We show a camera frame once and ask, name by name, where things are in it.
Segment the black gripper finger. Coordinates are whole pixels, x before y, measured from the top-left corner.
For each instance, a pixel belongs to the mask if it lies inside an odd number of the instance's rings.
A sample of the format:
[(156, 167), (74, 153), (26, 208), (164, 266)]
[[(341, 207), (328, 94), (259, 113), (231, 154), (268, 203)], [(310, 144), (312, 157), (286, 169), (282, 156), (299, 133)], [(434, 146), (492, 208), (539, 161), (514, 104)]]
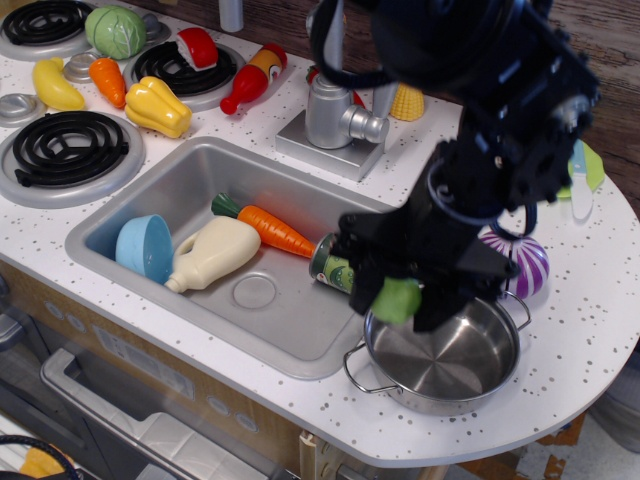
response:
[(364, 315), (384, 287), (386, 276), (371, 266), (364, 265), (354, 270), (354, 282), (349, 298), (350, 307)]
[(413, 331), (425, 333), (439, 328), (477, 296), (477, 291), (458, 283), (426, 283), (413, 316)]

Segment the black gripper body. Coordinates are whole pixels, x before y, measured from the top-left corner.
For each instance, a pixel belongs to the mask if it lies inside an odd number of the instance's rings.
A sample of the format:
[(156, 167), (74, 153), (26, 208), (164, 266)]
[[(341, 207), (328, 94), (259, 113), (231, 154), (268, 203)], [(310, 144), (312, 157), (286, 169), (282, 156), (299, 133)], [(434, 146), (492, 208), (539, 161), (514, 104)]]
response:
[(519, 266), (479, 239), (483, 223), (469, 224), (443, 210), (425, 186), (399, 208), (340, 217), (338, 255), (353, 270), (368, 265), (391, 278), (458, 283), (493, 300)]

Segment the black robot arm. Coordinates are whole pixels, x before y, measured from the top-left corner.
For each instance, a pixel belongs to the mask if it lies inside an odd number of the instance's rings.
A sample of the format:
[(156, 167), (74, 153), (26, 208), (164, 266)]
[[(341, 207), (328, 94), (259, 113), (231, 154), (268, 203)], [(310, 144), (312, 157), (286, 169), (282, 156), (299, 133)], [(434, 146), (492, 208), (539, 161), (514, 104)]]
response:
[(391, 278), (422, 286), (401, 312), (430, 331), (474, 299), (494, 300), (519, 266), (480, 231), (506, 211), (552, 202), (570, 184), (568, 162), (592, 122), (599, 82), (567, 36), (548, 23), (547, 1), (368, 1), (381, 67), (333, 67), (325, 45), (338, 5), (320, 3), (313, 58), (348, 89), (398, 81), (459, 100), (455, 139), (439, 143), (408, 199), (385, 213), (346, 214), (333, 244), (354, 272), (349, 303), (372, 312)]

